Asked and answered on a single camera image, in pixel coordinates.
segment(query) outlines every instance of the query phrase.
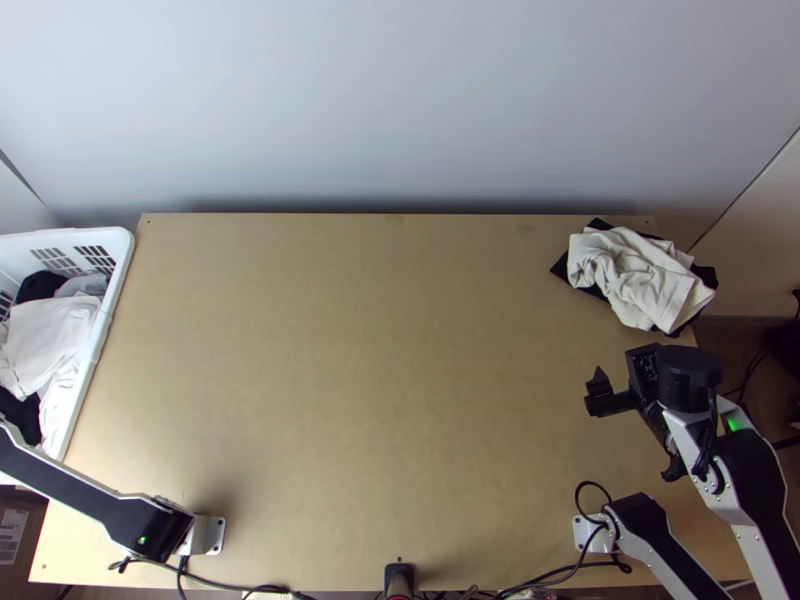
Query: label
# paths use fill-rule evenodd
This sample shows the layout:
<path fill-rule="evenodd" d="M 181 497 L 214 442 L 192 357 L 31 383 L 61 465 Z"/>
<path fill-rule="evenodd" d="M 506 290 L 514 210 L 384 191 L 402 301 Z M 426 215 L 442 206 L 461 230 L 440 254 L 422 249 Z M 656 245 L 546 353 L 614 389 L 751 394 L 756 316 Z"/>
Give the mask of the label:
<path fill-rule="evenodd" d="M 28 522 L 28 512 L 24 510 L 6 509 L 3 520 L 0 521 L 0 565 L 13 565 L 17 560 L 19 543 L 25 523 Z"/>

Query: tabletop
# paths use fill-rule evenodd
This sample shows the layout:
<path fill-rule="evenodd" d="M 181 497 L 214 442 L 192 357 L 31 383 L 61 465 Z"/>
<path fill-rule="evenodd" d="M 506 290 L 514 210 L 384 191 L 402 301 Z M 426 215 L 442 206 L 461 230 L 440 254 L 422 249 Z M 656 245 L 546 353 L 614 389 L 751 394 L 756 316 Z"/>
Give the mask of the tabletop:
<path fill-rule="evenodd" d="M 223 552 L 191 568 L 228 582 L 376 590 L 402 557 L 423 589 L 509 587 L 575 561 L 584 479 L 649 493 L 712 575 L 745 577 L 691 483 L 661 480 L 639 417 L 586 413 L 598 364 L 621 388 L 625 350 L 669 341 L 548 272 L 589 220 L 144 215 L 65 462 L 227 517 Z M 108 571 L 119 557 L 51 503 L 31 580 L 174 586 Z M 655 583 L 633 562 L 570 585 Z"/>

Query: floor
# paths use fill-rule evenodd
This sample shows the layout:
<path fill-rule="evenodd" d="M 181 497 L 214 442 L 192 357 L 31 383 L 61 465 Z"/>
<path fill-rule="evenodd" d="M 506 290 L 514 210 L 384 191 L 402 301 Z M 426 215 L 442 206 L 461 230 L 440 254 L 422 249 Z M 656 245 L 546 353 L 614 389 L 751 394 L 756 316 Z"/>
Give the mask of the floor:
<path fill-rule="evenodd" d="M 713 352 L 725 365 L 722 390 L 739 385 L 747 364 L 757 351 L 762 332 L 775 321 L 766 319 L 701 319 L 695 325 L 698 344 Z M 753 419 L 763 435 L 778 441 L 798 432 L 788 425 L 792 400 L 800 397 L 800 382 L 787 375 L 774 361 L 767 359 L 753 375 L 746 400 Z M 800 531 L 800 446 L 779 452 L 789 487 L 788 518 Z M 660 587 L 560 590 L 574 600 L 668 600 Z M 757 600 L 754 586 L 731 592 L 737 600 Z M 372 600 L 374 593 L 319 594 L 321 600 Z M 231 592 L 187 592 L 193 600 L 234 600 L 239 594 Z M 174 590 L 133 590 L 120 588 L 76 588 L 70 600 L 173 600 Z"/>

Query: cable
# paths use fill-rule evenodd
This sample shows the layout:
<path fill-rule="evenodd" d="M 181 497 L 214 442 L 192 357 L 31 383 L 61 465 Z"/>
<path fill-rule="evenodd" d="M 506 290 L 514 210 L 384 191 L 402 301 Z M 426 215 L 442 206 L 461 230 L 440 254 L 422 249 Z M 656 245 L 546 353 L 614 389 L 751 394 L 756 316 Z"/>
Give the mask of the cable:
<path fill-rule="evenodd" d="M 590 523 L 594 523 L 595 525 L 602 525 L 603 527 L 607 527 L 608 525 L 606 525 L 605 521 L 599 521 L 597 519 L 593 519 L 592 517 L 590 517 L 589 515 L 586 514 L 586 512 L 583 510 L 583 508 L 581 508 L 581 490 L 583 488 L 585 488 L 585 487 L 588 487 L 588 486 L 595 487 L 598 490 L 600 490 L 601 492 L 603 492 L 603 494 L 605 494 L 605 496 L 606 496 L 606 499 L 609 502 L 611 502 L 611 494 L 608 493 L 608 490 L 606 490 L 606 488 L 604 488 L 602 485 L 600 485 L 599 483 L 597 483 L 595 481 L 590 481 L 590 480 L 587 479 L 585 481 L 581 481 L 578 484 L 578 487 L 575 488 L 575 508 L 577 508 L 578 512 L 581 514 L 581 516 L 584 519 L 586 519 L 587 521 L 589 521 Z"/>
<path fill-rule="evenodd" d="M 589 546 L 592 543 L 594 537 L 598 533 L 600 533 L 600 531 L 602 531 L 603 529 L 609 528 L 608 523 L 606 523 L 605 521 L 599 521 L 597 519 L 593 519 L 588 514 L 586 514 L 586 511 L 584 511 L 583 508 L 581 507 L 580 504 L 581 490 L 583 490 L 583 488 L 587 486 L 592 486 L 599 489 L 608 499 L 608 502 L 609 503 L 612 502 L 611 494 L 608 493 L 608 490 L 606 490 L 606 488 L 604 488 L 602 485 L 600 485 L 595 481 L 591 481 L 588 479 L 586 481 L 581 481 L 575 488 L 575 507 L 578 509 L 578 512 L 581 514 L 581 516 L 583 516 L 584 519 L 586 519 L 590 523 L 597 524 L 597 527 L 594 529 L 594 531 L 592 531 L 591 535 L 584 543 L 580 556 L 578 556 L 578 561 L 573 565 L 566 565 L 558 569 L 553 569 L 552 571 L 549 571 L 544 575 L 539 575 L 538 577 L 529 579 L 525 583 L 521 583 L 519 585 L 515 585 L 513 587 L 500 590 L 497 592 L 497 595 L 495 596 L 496 600 L 507 600 L 514 594 L 523 592 L 531 588 L 548 587 L 548 586 L 558 585 L 559 583 L 564 583 L 570 577 L 575 575 L 575 573 L 577 573 L 580 569 L 586 569 L 589 567 L 617 567 L 620 571 L 622 571 L 626 575 L 633 572 L 633 567 L 631 567 L 627 563 L 622 562 L 616 554 L 611 554 L 611 560 L 591 562 L 591 563 L 584 562 L 586 560 L 586 554 L 589 552 Z M 619 530 L 616 531 L 616 535 L 617 538 L 619 538 Z M 558 575 L 559 573 L 563 573 L 564 571 L 568 571 L 568 573 L 563 577 L 559 577 L 558 579 L 548 581 L 549 577 L 553 577 L 554 575 Z"/>
<path fill-rule="evenodd" d="M 257 585 L 255 587 L 250 587 L 250 586 L 244 586 L 244 585 L 233 585 L 233 584 L 229 584 L 229 583 L 222 583 L 220 581 L 214 581 L 213 579 L 207 579 L 205 577 L 201 577 L 200 575 L 195 575 L 194 573 L 190 573 L 187 570 L 187 568 L 188 568 L 188 557 L 186 557 L 186 558 L 187 558 L 187 561 L 186 561 L 187 564 L 184 564 L 183 567 L 180 567 L 180 566 L 174 567 L 174 566 L 168 565 L 166 563 L 158 563 L 158 562 L 154 562 L 152 560 L 147 560 L 147 559 L 144 559 L 144 558 L 132 558 L 130 556 L 126 556 L 124 559 L 116 561 L 116 562 L 113 562 L 110 565 L 108 565 L 108 570 L 109 571 L 117 570 L 117 571 L 120 571 L 120 572 L 124 572 L 125 568 L 130 564 L 143 563 L 143 564 L 153 565 L 155 567 L 161 567 L 162 569 L 166 569 L 167 571 L 172 571 L 176 575 L 180 574 L 180 577 L 185 577 L 186 579 L 190 579 L 190 580 L 195 581 L 197 583 L 201 583 L 201 584 L 203 584 L 205 586 L 213 587 L 213 588 L 216 588 L 218 590 L 227 590 L 229 592 L 246 592 L 248 595 L 254 594 L 256 592 L 261 592 L 261 593 L 264 593 L 264 594 L 291 594 L 297 600 L 317 600 L 313 596 L 310 596 L 308 594 L 304 594 L 303 592 L 294 591 L 294 590 L 292 590 L 292 589 L 290 589 L 290 588 L 288 588 L 286 586 L 282 586 L 282 585 L 273 585 L 273 584 L 266 583 L 266 584 L 263 584 L 263 585 Z"/>
<path fill-rule="evenodd" d="M 69 596 L 69 593 L 72 591 L 72 588 L 74 587 L 75 587 L 74 585 L 66 586 L 63 590 L 61 590 L 61 593 L 58 596 L 56 596 L 56 600 L 64 600 L 64 598 Z"/>
<path fill-rule="evenodd" d="M 181 556 L 181 559 L 178 561 L 178 573 L 175 575 L 175 585 L 178 588 L 178 598 L 181 600 L 186 600 L 186 594 L 183 591 L 183 585 L 181 585 L 181 577 L 183 577 L 183 572 L 186 570 L 188 563 L 189 557 Z"/>
<path fill-rule="evenodd" d="M 597 536 L 597 534 L 600 533 L 601 531 L 603 531 L 603 529 L 605 529 L 606 527 L 607 526 L 605 525 L 605 523 L 603 525 L 595 527 L 595 529 L 592 532 L 592 534 L 586 540 L 586 543 L 583 546 L 583 550 L 581 550 L 581 554 L 578 557 L 578 562 L 576 562 L 574 565 L 570 565 L 569 567 L 563 567 L 562 569 L 557 569 L 557 571 L 559 571 L 559 572 L 560 571 L 566 571 L 567 569 L 569 569 L 569 573 L 567 573 L 563 577 L 560 577 L 559 579 L 554 579 L 553 581 L 542 581 L 543 577 L 537 577 L 535 579 L 530 579 L 530 580 L 526 581 L 525 583 L 521 583 L 520 585 L 515 585 L 514 587 L 510 587 L 510 588 L 506 588 L 504 590 L 500 590 L 497 593 L 498 600 L 505 600 L 506 598 L 509 598 L 509 597 L 513 596 L 514 594 L 517 594 L 519 592 L 525 591 L 525 590 L 527 590 L 529 588 L 547 587 L 547 586 L 550 586 L 550 585 L 556 585 L 556 584 L 559 584 L 559 583 L 564 583 L 567 579 L 569 579 L 570 577 L 575 575 L 575 573 L 578 572 L 578 569 L 580 569 L 583 566 L 583 561 L 586 559 L 586 553 L 589 551 L 589 545 L 592 543 L 592 540 L 595 538 L 595 536 Z"/>
<path fill-rule="evenodd" d="M 719 414 L 717 409 L 717 392 L 713 388 L 708 389 L 708 410 L 710 422 L 703 431 L 703 449 L 697 455 L 697 460 L 692 466 L 692 475 L 697 475 L 705 481 L 708 466 L 714 455 L 714 441 L 717 439 L 717 421 Z"/>
<path fill-rule="evenodd" d="M 790 321 L 791 323 L 794 323 L 797 321 L 798 318 L 800 318 L 800 292 L 798 290 L 792 290 L 792 295 L 794 296 L 795 300 L 797 300 L 797 310 L 795 310 L 794 317 L 792 317 L 792 320 Z M 764 349 L 764 341 L 762 340 L 761 344 L 759 344 L 758 349 L 756 350 L 756 353 L 753 355 L 753 358 L 750 359 L 750 362 L 747 365 L 747 368 L 745 369 L 742 383 L 740 383 L 732 390 L 723 392 L 722 395 L 728 396 L 735 392 L 739 392 L 738 398 L 736 399 L 735 403 L 744 408 L 745 410 L 747 410 L 747 403 L 744 400 L 744 393 L 747 390 L 747 384 L 750 382 L 750 378 L 756 372 L 756 369 L 758 369 L 758 366 L 762 362 L 764 362 L 764 359 L 767 358 L 767 356 L 769 356 L 769 352 Z"/>

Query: white laundry basket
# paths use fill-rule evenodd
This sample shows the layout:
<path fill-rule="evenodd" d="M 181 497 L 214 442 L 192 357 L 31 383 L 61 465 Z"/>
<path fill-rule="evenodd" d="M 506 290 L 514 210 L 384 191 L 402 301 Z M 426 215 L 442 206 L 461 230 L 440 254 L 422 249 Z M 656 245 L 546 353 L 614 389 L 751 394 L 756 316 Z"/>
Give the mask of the white laundry basket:
<path fill-rule="evenodd" d="M 86 345 L 78 355 L 80 370 L 73 388 L 74 406 L 68 426 L 53 448 L 62 460 L 75 421 L 89 388 L 95 365 L 106 341 L 114 308 L 133 254 L 133 235 L 121 227 L 94 229 L 48 229 L 0 236 L 0 321 L 8 318 L 20 283 L 36 271 L 52 271 L 74 277 L 92 271 L 109 275 L 106 292 Z"/>

